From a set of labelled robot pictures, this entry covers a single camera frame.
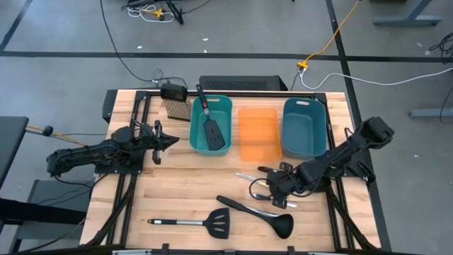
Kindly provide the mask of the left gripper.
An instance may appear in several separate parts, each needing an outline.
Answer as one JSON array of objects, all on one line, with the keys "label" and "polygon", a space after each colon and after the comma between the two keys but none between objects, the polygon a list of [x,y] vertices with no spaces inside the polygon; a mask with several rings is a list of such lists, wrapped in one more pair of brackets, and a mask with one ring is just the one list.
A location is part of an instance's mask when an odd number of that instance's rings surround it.
[{"label": "left gripper", "polygon": [[143,124],[142,126],[142,142],[144,143],[143,147],[146,149],[152,149],[152,160],[155,164],[161,163],[160,151],[164,151],[172,146],[174,146],[178,141],[179,137],[175,137],[172,135],[164,135],[165,140],[168,142],[164,144],[163,140],[161,139],[162,134],[162,125],[159,120],[154,122],[154,126],[150,126],[149,124]]}]

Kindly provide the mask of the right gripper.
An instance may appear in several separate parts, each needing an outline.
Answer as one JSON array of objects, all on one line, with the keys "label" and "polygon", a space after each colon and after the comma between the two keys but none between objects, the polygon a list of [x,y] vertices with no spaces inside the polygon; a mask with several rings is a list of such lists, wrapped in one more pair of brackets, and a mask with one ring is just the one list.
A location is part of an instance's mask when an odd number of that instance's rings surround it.
[{"label": "right gripper", "polygon": [[275,207],[286,209],[287,197],[301,191],[302,185],[297,175],[297,167],[285,161],[280,162],[279,169],[268,172],[266,179],[272,183],[266,200],[272,200]]}]

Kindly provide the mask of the knife with cream handle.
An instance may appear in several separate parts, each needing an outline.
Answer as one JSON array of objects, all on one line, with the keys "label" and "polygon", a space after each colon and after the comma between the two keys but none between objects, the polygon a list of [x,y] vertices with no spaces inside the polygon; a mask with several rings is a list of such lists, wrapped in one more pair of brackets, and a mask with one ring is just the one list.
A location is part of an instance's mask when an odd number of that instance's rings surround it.
[{"label": "knife with cream handle", "polygon": [[[257,178],[255,177],[252,177],[252,176],[248,176],[248,175],[245,175],[245,174],[241,174],[241,173],[235,173],[236,176],[242,178],[242,179],[245,179],[247,181],[250,181],[250,182],[253,182],[255,181]],[[256,181],[257,184],[261,185],[261,186],[265,186],[265,187],[268,187],[268,184],[265,182],[265,181],[261,181],[261,180],[258,180]]]}]

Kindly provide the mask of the black ladle plain handle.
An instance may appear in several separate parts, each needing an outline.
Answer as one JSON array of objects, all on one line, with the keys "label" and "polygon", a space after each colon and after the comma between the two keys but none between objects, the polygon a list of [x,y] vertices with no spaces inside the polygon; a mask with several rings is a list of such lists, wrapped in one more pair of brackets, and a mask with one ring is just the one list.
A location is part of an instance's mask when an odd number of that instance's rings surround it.
[{"label": "black ladle plain handle", "polygon": [[289,238],[293,231],[294,218],[290,214],[283,214],[283,215],[280,215],[279,217],[268,217],[268,216],[264,216],[259,213],[253,212],[252,210],[245,208],[243,204],[238,203],[235,200],[224,197],[222,195],[218,195],[216,197],[216,199],[220,203],[228,205],[231,208],[234,208],[236,210],[240,210],[245,213],[249,213],[251,215],[259,217],[263,221],[267,222],[272,227],[272,229],[274,230],[276,235],[281,239]]}]

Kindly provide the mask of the black spatula red-marked handle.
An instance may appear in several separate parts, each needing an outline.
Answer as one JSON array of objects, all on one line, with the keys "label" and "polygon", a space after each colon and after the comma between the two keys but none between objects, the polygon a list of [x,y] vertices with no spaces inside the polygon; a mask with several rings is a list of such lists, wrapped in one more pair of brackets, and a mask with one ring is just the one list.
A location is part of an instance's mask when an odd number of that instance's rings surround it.
[{"label": "black spatula red-marked handle", "polygon": [[207,99],[205,97],[201,85],[197,85],[196,89],[198,92],[198,97],[200,99],[203,112],[206,117],[206,121],[203,124],[203,128],[205,131],[208,148],[210,151],[218,151],[225,145],[224,138],[222,136],[218,124],[216,123],[215,120],[211,119],[210,117]]}]

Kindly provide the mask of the black spatula steel handle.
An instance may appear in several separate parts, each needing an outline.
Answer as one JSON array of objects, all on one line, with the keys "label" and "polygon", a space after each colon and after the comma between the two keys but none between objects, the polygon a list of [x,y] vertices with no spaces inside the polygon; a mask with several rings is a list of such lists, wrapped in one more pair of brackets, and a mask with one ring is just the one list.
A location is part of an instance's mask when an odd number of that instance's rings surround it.
[{"label": "black spatula steel handle", "polygon": [[213,210],[205,220],[149,219],[147,222],[152,225],[199,225],[205,227],[211,237],[229,238],[230,214],[228,208]]}]

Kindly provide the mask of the teal green plastic bin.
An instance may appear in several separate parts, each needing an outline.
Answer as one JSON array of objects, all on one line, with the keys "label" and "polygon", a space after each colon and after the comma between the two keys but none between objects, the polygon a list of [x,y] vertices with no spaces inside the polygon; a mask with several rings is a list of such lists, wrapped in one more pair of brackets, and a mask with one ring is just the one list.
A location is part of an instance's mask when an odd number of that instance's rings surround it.
[{"label": "teal green plastic bin", "polygon": [[203,128],[206,116],[198,96],[192,103],[189,142],[191,147],[202,156],[224,156],[232,146],[233,103],[229,97],[222,95],[206,95],[206,99],[210,117],[217,122],[225,145],[217,151],[209,150]]}]

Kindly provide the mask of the orange translucent plastic tray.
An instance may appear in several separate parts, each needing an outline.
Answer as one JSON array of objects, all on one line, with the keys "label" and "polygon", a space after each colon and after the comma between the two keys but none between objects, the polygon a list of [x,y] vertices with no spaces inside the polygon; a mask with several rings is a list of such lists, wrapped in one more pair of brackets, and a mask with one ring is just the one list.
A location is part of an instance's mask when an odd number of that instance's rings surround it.
[{"label": "orange translucent plastic tray", "polygon": [[239,110],[239,150],[245,162],[276,162],[281,158],[276,108]]}]

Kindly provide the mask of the dark blue plastic bin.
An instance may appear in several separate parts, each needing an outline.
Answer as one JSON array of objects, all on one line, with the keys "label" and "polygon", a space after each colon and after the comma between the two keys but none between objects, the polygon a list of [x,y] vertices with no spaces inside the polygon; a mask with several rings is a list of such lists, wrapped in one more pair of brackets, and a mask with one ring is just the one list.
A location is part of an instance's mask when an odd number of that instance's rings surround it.
[{"label": "dark blue plastic bin", "polygon": [[286,100],[282,116],[282,152],[294,159],[311,159],[328,147],[325,106],[308,98]]}]

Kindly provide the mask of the black mesh computer case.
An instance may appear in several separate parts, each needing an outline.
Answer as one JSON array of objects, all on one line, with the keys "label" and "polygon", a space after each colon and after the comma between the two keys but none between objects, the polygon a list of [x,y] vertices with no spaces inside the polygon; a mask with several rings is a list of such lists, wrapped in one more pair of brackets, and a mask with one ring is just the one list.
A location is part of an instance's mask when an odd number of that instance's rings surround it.
[{"label": "black mesh computer case", "polygon": [[199,85],[207,90],[287,91],[283,80],[274,76],[201,76]]}]

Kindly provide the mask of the black beam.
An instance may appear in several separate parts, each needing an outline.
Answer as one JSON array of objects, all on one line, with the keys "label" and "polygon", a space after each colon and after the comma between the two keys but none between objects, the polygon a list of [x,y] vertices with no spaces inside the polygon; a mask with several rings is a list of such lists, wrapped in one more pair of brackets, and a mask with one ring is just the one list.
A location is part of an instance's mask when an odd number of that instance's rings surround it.
[{"label": "black beam", "polygon": [[83,211],[0,198],[0,220],[75,225],[82,221],[85,216],[86,213]]}]

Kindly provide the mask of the black desk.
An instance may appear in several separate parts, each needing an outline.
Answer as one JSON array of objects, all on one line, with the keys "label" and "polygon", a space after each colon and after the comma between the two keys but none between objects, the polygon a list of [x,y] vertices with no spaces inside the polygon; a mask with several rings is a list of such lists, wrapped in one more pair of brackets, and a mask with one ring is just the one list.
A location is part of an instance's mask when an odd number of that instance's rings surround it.
[{"label": "black desk", "polygon": [[0,188],[20,147],[29,118],[0,116]]}]

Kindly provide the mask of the grey desk foot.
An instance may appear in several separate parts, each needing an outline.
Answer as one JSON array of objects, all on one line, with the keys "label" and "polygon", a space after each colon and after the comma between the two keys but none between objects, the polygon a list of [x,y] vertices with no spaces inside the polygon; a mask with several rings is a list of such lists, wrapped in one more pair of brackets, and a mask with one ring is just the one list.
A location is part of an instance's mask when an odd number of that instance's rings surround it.
[{"label": "grey desk foot", "polygon": [[414,109],[409,112],[410,118],[453,118],[453,108]]},{"label": "grey desk foot", "polygon": [[402,16],[375,17],[374,24],[380,26],[436,26],[441,16],[424,16],[421,13],[432,0],[417,0],[412,9]]}]

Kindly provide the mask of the black table corner bracket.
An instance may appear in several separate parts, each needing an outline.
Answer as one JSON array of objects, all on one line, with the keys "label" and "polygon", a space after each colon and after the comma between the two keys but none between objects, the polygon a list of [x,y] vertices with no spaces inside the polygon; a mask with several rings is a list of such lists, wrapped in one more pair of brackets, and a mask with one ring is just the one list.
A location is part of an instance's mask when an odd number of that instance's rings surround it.
[{"label": "black table corner bracket", "polygon": [[109,124],[117,97],[117,89],[107,90],[102,107],[102,119]]}]

